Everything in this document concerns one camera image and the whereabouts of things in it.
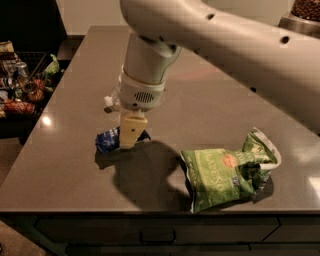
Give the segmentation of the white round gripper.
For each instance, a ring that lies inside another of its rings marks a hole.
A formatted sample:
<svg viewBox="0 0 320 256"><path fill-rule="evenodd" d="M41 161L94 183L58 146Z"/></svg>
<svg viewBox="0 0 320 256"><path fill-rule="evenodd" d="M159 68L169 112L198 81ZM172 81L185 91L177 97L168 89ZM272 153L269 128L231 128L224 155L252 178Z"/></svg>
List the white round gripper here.
<svg viewBox="0 0 320 256"><path fill-rule="evenodd" d="M130 149L148 124L143 112L148 112L159 105L165 90L166 78L147 71L129 72L123 68L119 82L120 105L133 111L121 114L120 148Z"/></svg>

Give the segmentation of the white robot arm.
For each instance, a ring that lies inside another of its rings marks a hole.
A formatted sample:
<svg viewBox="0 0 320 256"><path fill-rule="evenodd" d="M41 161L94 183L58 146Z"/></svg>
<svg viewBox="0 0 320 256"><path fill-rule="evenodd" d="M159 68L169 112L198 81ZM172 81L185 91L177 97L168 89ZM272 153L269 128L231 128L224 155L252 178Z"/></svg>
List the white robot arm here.
<svg viewBox="0 0 320 256"><path fill-rule="evenodd" d="M120 146L134 146L181 49L212 63L320 133L320 40L197 0L120 0L132 28L120 75Z"/></svg>

